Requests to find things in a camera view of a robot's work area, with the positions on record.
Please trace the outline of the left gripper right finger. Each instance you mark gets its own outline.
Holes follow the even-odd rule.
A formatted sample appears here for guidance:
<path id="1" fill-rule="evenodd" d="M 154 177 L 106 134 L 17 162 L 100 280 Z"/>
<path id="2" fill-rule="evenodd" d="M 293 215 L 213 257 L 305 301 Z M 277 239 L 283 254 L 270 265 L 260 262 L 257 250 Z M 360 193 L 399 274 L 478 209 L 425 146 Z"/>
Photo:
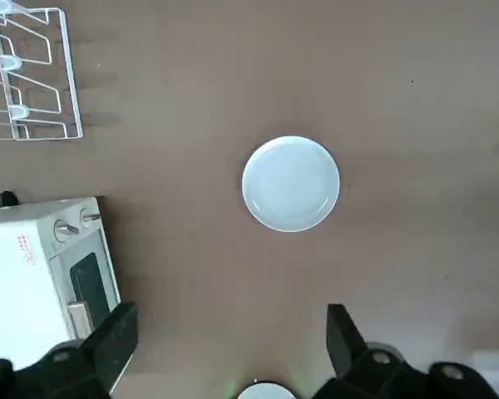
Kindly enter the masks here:
<path id="1" fill-rule="evenodd" d="M 421 372 L 364 341 L 346 307 L 327 307 L 326 343 L 335 377 L 315 398 L 494 399 L 499 395 L 477 371 L 455 362 L 435 362 Z"/>

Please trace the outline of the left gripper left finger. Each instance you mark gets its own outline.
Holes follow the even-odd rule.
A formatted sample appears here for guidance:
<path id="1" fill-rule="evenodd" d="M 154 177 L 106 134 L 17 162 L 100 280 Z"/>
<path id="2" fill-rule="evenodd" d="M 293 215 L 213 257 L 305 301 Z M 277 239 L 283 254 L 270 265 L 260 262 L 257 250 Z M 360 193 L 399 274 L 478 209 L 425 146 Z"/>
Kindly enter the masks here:
<path id="1" fill-rule="evenodd" d="M 0 358 L 0 398 L 110 398 L 138 345 L 138 311 L 118 304 L 82 341 L 64 342 L 29 367 Z"/>

